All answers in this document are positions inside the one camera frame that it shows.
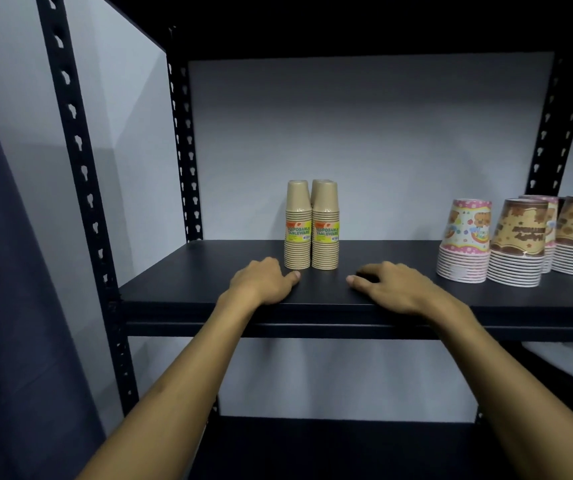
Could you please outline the person's right hand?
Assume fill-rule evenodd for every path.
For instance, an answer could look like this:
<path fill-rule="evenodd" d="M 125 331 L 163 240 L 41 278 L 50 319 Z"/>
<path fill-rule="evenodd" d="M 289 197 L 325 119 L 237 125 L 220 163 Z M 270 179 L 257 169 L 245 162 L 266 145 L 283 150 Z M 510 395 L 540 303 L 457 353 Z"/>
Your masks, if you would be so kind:
<path fill-rule="evenodd" d="M 380 283 L 378 299 L 371 299 L 376 304 L 397 314 L 421 316 L 437 331 L 478 325 L 470 307 L 404 264 L 366 264 L 353 275 Z"/>

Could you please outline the person's left hand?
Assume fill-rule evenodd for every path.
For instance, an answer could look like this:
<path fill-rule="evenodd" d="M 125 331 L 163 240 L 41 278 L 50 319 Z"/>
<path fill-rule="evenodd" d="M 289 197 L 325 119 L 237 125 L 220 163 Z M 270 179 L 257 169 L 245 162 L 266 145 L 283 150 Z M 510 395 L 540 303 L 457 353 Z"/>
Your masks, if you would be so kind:
<path fill-rule="evenodd" d="M 279 276 L 286 274 L 282 273 L 280 262 L 274 257 L 253 260 L 235 273 L 221 297 L 237 300 L 249 310 L 277 304 L 287 297 L 275 293 Z"/>

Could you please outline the person's left forearm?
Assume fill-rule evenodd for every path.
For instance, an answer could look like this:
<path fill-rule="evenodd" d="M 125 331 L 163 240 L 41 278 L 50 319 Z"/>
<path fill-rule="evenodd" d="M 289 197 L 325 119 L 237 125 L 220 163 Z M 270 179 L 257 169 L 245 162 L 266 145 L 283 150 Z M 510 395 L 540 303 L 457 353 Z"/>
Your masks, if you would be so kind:
<path fill-rule="evenodd" d="M 75 480 L 181 480 L 242 332 L 261 303 L 250 289 L 223 293 L 198 334 Z"/>

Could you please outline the person's right forearm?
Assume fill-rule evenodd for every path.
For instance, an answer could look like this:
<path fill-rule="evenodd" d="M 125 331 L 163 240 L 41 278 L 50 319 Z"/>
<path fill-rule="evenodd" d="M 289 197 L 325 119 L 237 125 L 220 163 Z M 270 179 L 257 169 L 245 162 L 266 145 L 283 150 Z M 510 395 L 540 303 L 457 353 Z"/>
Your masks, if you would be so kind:
<path fill-rule="evenodd" d="M 573 480 L 573 411 L 510 355 L 466 306 L 431 324 L 522 480 Z"/>

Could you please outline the stack of kraft paper cups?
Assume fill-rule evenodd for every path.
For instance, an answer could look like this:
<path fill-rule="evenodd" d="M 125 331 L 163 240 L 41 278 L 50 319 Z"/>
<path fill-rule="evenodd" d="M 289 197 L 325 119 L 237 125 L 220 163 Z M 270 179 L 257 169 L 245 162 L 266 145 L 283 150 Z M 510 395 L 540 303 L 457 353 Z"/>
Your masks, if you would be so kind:
<path fill-rule="evenodd" d="M 313 180 L 312 188 L 311 188 L 311 192 L 310 192 L 310 202 L 311 202 L 312 208 L 315 205 L 316 195 L 318 193 L 319 186 L 321 184 L 325 184 L 325 183 L 329 183 L 329 182 L 333 182 L 333 181 L 330 179 L 314 179 Z"/>
<path fill-rule="evenodd" d="M 339 264 L 339 198 L 337 182 L 321 184 L 313 207 L 311 263 L 330 271 Z"/>
<path fill-rule="evenodd" d="M 290 270 L 311 266 L 312 218 L 308 181 L 289 181 L 285 204 L 284 265 Z"/>

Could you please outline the black metal shelf rack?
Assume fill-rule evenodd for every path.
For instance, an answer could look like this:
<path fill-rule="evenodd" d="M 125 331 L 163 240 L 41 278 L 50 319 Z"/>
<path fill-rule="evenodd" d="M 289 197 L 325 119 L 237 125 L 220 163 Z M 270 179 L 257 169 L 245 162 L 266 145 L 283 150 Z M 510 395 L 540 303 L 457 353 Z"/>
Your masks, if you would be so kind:
<path fill-rule="evenodd" d="M 188 243 L 119 287 L 63 0 L 36 0 L 73 171 L 122 411 L 138 402 L 129 336 L 194 335 L 234 272 L 252 258 L 282 256 L 282 244 Z M 437 241 L 345 241 L 337 271 L 306 270 L 303 289 L 260 309 L 252 338 L 432 339 L 418 319 L 390 320 L 349 290 L 345 275 L 364 261 L 394 258 L 430 272 Z M 514 352 L 522 341 L 573 342 L 573 277 L 549 275 L 541 288 L 497 283 L 438 284 L 473 306 L 482 324 Z M 212 408 L 189 480 L 516 480 L 479 419 L 471 423 L 229 417 Z"/>

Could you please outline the stack of pink printed cups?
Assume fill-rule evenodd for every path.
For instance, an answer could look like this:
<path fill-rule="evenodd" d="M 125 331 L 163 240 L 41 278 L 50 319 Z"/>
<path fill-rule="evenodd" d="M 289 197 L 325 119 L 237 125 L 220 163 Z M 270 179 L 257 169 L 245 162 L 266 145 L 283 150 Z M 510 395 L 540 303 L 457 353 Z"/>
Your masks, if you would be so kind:
<path fill-rule="evenodd" d="M 452 201 L 437 254 L 436 273 L 452 282 L 486 281 L 490 261 L 492 202 L 476 199 Z"/>
<path fill-rule="evenodd" d="M 523 194 L 520 198 L 528 200 L 540 200 L 547 202 L 547 227 L 545 234 L 544 263 L 541 274 L 550 273 L 553 265 L 553 256 L 556 249 L 556 224 L 559 209 L 559 198 L 557 196 L 545 196 L 536 194 Z"/>

